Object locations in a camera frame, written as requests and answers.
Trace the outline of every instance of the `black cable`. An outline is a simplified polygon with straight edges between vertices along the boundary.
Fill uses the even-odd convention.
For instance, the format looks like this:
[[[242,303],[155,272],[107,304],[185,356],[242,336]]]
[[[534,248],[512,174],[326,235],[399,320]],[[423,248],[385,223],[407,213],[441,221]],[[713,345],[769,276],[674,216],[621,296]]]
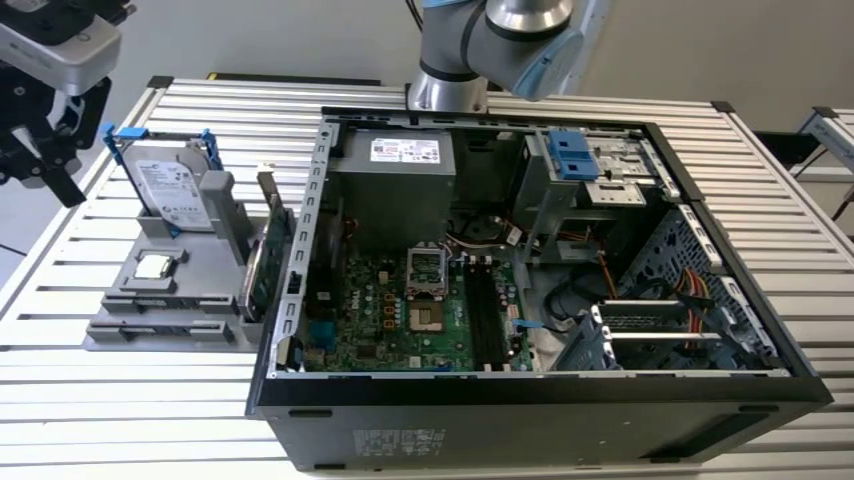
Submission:
[[[425,20],[422,20],[422,15],[418,13],[418,7],[415,6],[414,0],[406,0],[406,6],[410,9],[410,13],[413,14],[413,20],[415,21],[415,26],[418,27],[418,31],[422,31],[422,25],[425,24]]]
[[[837,220],[840,220],[840,217],[842,216],[842,214],[845,213],[845,209],[849,208],[849,202],[848,200],[845,200],[845,202],[842,202],[842,205],[840,205],[840,208],[837,208],[837,211],[833,214],[833,217],[830,217],[830,219],[836,222]]]
[[[674,294],[673,285],[670,282],[661,277],[652,278],[644,283],[640,283],[633,287],[632,290],[626,292],[622,298],[628,300],[637,300],[641,298],[641,295],[649,292],[654,288],[661,288],[661,292],[658,294],[658,299],[665,300],[670,295]]]
[[[792,176],[792,178],[798,178],[801,176],[801,174],[804,172],[806,172],[806,169],[813,166],[813,164],[816,163],[816,160],[822,158],[822,156],[825,156],[826,153],[828,153],[828,149],[825,148],[825,151],[822,153],[820,153],[818,155],[816,155],[816,157],[813,157],[813,160],[810,160],[808,162],[808,164],[804,166],[804,168],[801,170],[798,170],[798,172]]]
[[[560,296],[564,294],[568,288],[573,291],[573,293],[576,293],[580,297],[582,297],[590,303],[600,303],[602,300],[608,298],[608,295],[600,294],[592,291],[590,289],[588,289],[586,287],[582,287],[581,285],[577,284],[578,280],[585,275],[598,271],[601,271],[600,264],[588,263],[588,264],[580,265],[573,269],[568,277],[561,282],[558,282],[558,285],[556,285],[556,287],[546,294],[546,297],[544,298],[544,309],[546,310],[546,313],[549,313],[552,318],[564,321],[564,320],[569,320],[572,317],[572,315],[566,313],[566,311],[562,313],[558,313],[554,309],[556,298],[560,298]]]
[[[22,257],[27,256],[27,252],[22,252],[18,248],[12,248],[8,245],[4,245],[0,243],[0,248],[4,250],[8,250],[12,253],[16,253],[18,255],[20,255]]]

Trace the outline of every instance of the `cable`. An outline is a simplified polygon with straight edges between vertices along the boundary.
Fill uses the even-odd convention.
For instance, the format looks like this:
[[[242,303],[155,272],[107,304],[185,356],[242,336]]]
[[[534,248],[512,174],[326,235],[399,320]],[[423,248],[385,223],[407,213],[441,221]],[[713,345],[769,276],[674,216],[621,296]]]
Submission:
[[[602,265],[602,273],[605,274],[605,283],[609,287],[609,296],[612,300],[617,300],[617,288],[614,288],[614,279],[612,278],[612,272],[609,272],[609,265],[605,263],[605,253],[600,251],[600,265]]]
[[[849,208],[849,202],[848,200],[845,202],[842,202],[842,205],[840,205],[840,208],[837,208],[837,211],[834,212],[833,216],[830,217],[830,219],[836,222],[837,220],[840,220],[840,217],[842,216],[842,214],[845,213],[845,209]]]
[[[628,300],[637,300],[637,299],[641,298],[641,295],[644,295],[646,292],[649,292],[654,288],[661,288],[662,289],[661,293],[658,294],[658,299],[660,300],[665,300],[668,297],[670,297],[670,295],[673,295],[673,292],[674,292],[673,285],[670,285],[668,280],[665,280],[664,278],[656,277],[656,278],[649,279],[646,282],[640,283],[638,285],[636,285],[632,288],[632,290],[629,290],[624,294],[624,298],[628,299]]]
[[[8,245],[4,245],[3,243],[0,243],[0,248],[2,248],[3,250],[8,250],[10,252],[12,252],[12,253],[15,253],[15,254],[20,255],[22,257],[26,257],[26,256],[27,256],[27,252],[22,252],[18,248],[12,248],[12,247],[10,247]]]
[[[451,240],[454,243],[457,243],[461,247],[466,247],[466,248],[493,248],[493,247],[502,247],[505,246],[504,243],[471,243],[467,242],[465,240],[461,240],[459,238],[457,238],[450,232],[445,233],[445,236],[449,237],[449,240]]]
[[[584,265],[580,265],[570,271],[570,274],[566,276],[566,278],[561,280],[558,285],[556,285],[556,287],[549,291],[546,297],[544,298],[544,310],[546,310],[546,313],[549,313],[552,318],[564,321],[569,320],[572,317],[572,315],[566,313],[566,311],[558,313],[554,309],[556,298],[560,298],[568,288],[573,291],[573,293],[576,293],[576,295],[582,297],[590,303],[600,303],[608,298],[608,295],[593,292],[577,283],[584,276],[600,271],[600,268],[601,266],[596,263],[586,263]]]
[[[413,20],[415,21],[415,26],[418,27],[418,31],[421,32],[423,30],[425,20],[422,19],[422,14],[418,13],[418,7],[415,6],[414,0],[406,0],[406,6],[410,9]]]
[[[822,153],[820,153],[818,155],[816,155],[816,157],[813,157],[813,160],[810,160],[808,162],[808,164],[804,166],[804,168],[801,170],[798,170],[798,172],[792,176],[792,178],[798,178],[801,176],[801,174],[806,171],[808,168],[810,168],[813,166],[813,164],[816,163],[816,160],[818,160],[820,158],[822,158],[822,156],[828,153],[828,148],[825,148],[825,150],[822,151]]]

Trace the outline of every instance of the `workbench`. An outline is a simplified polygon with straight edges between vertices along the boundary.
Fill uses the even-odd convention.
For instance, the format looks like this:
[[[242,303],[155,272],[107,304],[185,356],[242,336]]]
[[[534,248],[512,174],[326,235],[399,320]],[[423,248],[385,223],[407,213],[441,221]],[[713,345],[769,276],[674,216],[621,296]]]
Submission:
[[[355,477],[854,478],[854,246],[738,115],[717,103],[554,97],[533,104],[492,95],[497,114],[658,123],[836,403],[702,466]],[[266,215],[255,167],[275,165],[286,206],[299,210],[325,105],[403,108],[403,89],[174,80],[146,90],[125,125],[210,128],[235,197]],[[253,354],[81,350],[141,232],[141,204],[107,153],[83,188],[89,202],[59,213],[0,291],[0,422],[10,422],[0,464],[20,465],[0,478],[302,478],[267,424],[243,418]]]

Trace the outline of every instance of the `wire bundle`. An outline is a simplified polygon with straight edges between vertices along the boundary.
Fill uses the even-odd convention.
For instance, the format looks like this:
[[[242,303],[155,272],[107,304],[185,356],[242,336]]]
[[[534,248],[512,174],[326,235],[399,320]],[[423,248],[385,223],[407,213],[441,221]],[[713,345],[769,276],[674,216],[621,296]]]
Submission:
[[[681,293],[688,293],[688,295],[700,298],[710,298],[712,294],[709,292],[709,285],[704,278],[697,274],[694,270],[686,268],[682,271],[682,277],[680,278],[680,283],[677,284],[676,291]],[[694,314],[694,311],[689,309],[689,332],[690,333],[702,333],[704,332],[704,322],[700,317]],[[689,342],[686,344],[689,348],[697,348],[696,342]]]

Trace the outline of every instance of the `power supply label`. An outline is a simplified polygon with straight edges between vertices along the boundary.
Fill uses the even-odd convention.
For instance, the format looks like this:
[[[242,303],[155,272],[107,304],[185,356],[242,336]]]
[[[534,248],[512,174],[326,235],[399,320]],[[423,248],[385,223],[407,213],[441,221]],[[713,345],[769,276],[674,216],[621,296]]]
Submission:
[[[371,161],[441,163],[439,141],[375,138],[371,142]]]
[[[423,457],[439,455],[445,429],[354,430],[357,455],[362,457]]]

